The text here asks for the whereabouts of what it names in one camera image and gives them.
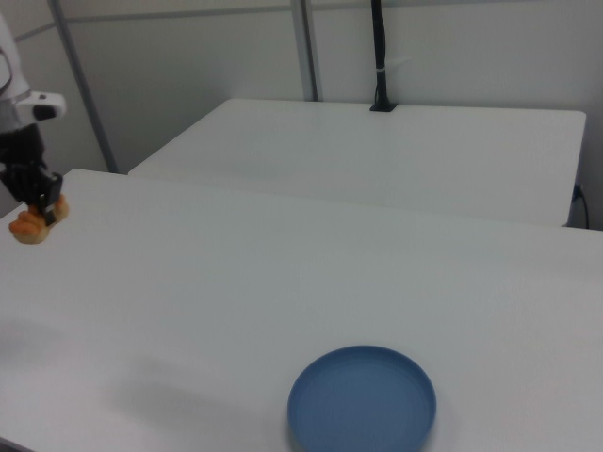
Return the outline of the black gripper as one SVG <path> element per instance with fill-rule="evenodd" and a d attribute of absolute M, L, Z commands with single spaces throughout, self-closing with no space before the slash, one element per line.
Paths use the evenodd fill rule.
<path fill-rule="evenodd" d="M 46 225 L 57 222 L 54 205 L 58 202 L 63 177 L 45 173 L 44 145 L 37 124 L 1 135 L 1 182 L 12 197 L 27 205 L 38 204 Z"/>

